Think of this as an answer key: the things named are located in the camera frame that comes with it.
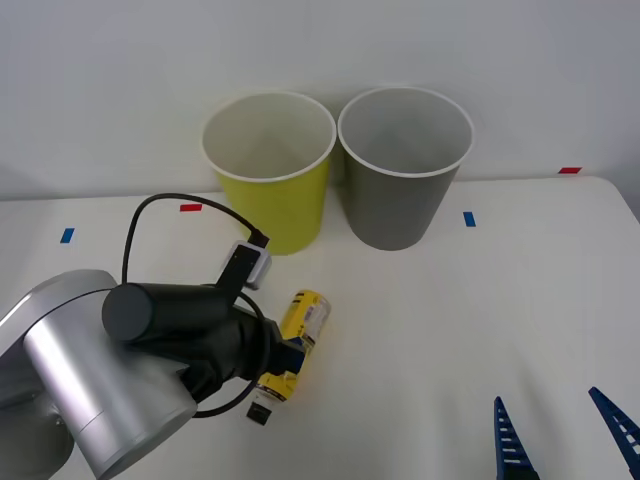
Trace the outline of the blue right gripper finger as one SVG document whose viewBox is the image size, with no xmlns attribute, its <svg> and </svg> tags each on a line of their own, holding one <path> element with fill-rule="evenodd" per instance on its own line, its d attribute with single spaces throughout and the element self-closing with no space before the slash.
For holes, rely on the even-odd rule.
<svg viewBox="0 0 640 480">
<path fill-rule="evenodd" d="M 638 473 L 640 471 L 639 426 L 597 387 L 592 387 L 589 395 L 613 436 L 629 472 Z"/>
<path fill-rule="evenodd" d="M 500 396 L 494 400 L 497 480 L 539 480 Z"/>
</svg>

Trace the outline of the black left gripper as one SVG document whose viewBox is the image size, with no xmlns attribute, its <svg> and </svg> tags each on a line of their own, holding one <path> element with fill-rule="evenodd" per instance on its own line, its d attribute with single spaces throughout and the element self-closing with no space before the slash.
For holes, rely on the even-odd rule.
<svg viewBox="0 0 640 480">
<path fill-rule="evenodd" d="M 182 374 L 182 381 L 193 399 L 207 399 L 233 378 L 253 379 L 261 365 L 265 340 L 269 341 L 266 373 L 300 372 L 306 357 L 304 340 L 283 340 L 275 321 L 261 321 L 237 308 L 229 321 L 187 344 L 189 369 Z"/>
</svg>

